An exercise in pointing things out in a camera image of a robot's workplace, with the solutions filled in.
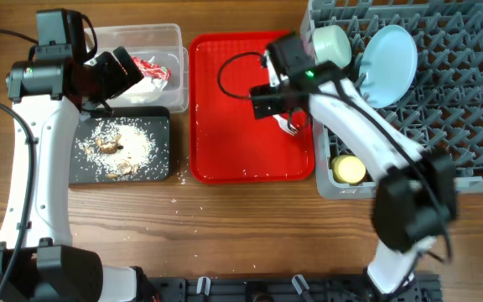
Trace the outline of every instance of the yellow lid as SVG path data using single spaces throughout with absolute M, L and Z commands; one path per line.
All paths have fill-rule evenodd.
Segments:
M 366 175 L 366 167 L 353 155 L 341 155 L 331 162 L 335 180 L 341 183 L 356 184 Z

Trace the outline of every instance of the plastic dish rack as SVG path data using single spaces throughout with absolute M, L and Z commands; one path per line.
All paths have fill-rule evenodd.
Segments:
M 305 49 L 314 57 L 314 29 L 339 25 L 357 69 L 379 29 L 404 27 L 417 44 L 417 74 L 400 101 L 378 112 L 423 146 L 447 148 L 458 167 L 459 192 L 483 192 L 483 1 L 375 2 L 384 1 L 309 0 L 301 24 Z M 313 131 L 319 193 L 328 199 L 373 197 L 370 178 L 358 185 L 334 180 L 330 161 L 351 151 L 321 123 Z

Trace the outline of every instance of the light blue plate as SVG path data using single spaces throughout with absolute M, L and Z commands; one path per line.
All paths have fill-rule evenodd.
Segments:
M 383 108 L 398 101 L 411 86 L 417 70 L 417 46 L 411 34 L 398 25 L 378 31 L 368 43 L 359 75 L 366 73 L 361 94 L 368 104 Z

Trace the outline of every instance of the white fork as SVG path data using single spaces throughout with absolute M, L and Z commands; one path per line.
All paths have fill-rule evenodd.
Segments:
M 286 133 L 288 133 L 292 136 L 298 134 L 298 129 L 296 129 L 294 126 L 292 126 L 292 124 L 290 124 L 290 128 L 288 128 L 288 120 L 286 118 L 283 118 L 278 114 L 275 114 L 273 117 L 277 120 L 278 126 L 284 132 L 286 132 Z

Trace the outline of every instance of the wooden table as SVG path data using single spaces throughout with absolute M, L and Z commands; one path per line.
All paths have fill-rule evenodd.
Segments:
M 0 0 L 0 28 L 36 37 L 35 12 L 61 6 L 38 2 Z M 65 3 L 97 27 L 177 23 L 185 47 L 203 33 L 298 29 L 307 5 L 306 0 Z M 29 46 L 0 34 L 0 102 L 8 102 L 5 75 L 14 61 L 27 57 Z M 314 176 L 291 183 L 202 185 L 189 172 L 188 115 L 173 115 L 172 127 L 171 160 L 177 163 L 172 170 L 185 172 L 186 184 L 171 176 L 160 183 L 71 187 L 76 247 L 98 253 L 105 264 L 141 266 L 152 277 L 360 273 L 371 261 L 377 244 L 371 200 L 324 200 Z M 0 112 L 0 226 L 12 159 L 13 122 Z M 460 197 L 460 220 L 451 231 L 454 263 L 443 267 L 425 259 L 421 268 L 442 274 L 446 301 L 483 301 L 483 195 Z M 435 251 L 444 251 L 441 241 Z

